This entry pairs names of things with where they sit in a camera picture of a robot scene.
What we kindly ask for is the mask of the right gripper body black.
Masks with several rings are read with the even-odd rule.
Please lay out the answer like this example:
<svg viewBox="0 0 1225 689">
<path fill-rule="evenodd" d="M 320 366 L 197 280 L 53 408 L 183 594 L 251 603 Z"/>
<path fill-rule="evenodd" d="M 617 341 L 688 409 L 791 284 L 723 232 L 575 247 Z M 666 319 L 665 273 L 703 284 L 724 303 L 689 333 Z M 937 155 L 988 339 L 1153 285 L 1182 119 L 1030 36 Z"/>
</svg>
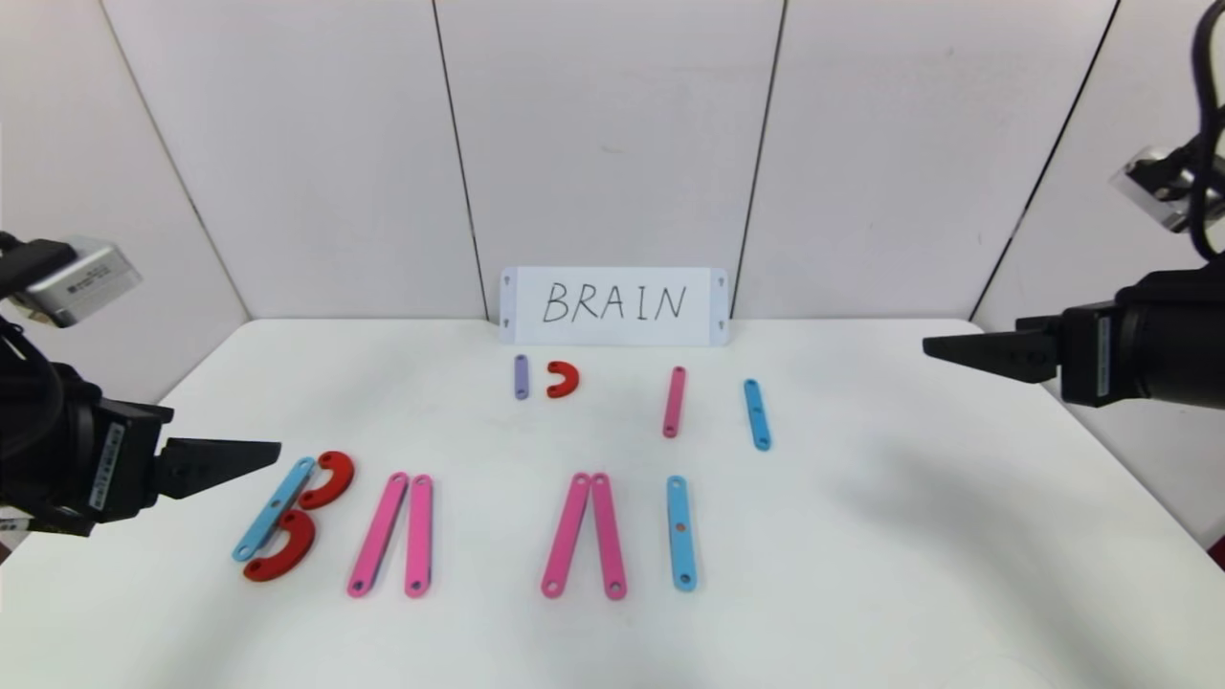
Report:
<svg viewBox="0 0 1225 689">
<path fill-rule="evenodd" d="M 1152 272 L 1111 302 L 1065 310 L 1060 397 L 1091 409 L 1132 398 L 1223 409 L 1223 272 Z"/>
</svg>

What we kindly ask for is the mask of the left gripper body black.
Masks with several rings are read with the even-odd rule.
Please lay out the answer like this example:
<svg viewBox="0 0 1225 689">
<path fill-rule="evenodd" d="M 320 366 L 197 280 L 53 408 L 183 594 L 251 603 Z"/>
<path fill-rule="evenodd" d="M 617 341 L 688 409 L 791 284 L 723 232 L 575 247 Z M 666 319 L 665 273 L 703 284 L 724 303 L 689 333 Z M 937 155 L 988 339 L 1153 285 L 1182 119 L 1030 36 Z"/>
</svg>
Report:
<svg viewBox="0 0 1225 689">
<path fill-rule="evenodd" d="M 156 504 L 153 463 L 174 411 L 109 398 L 67 401 L 58 416 L 50 481 L 54 526 L 93 526 L 135 519 Z"/>
</svg>

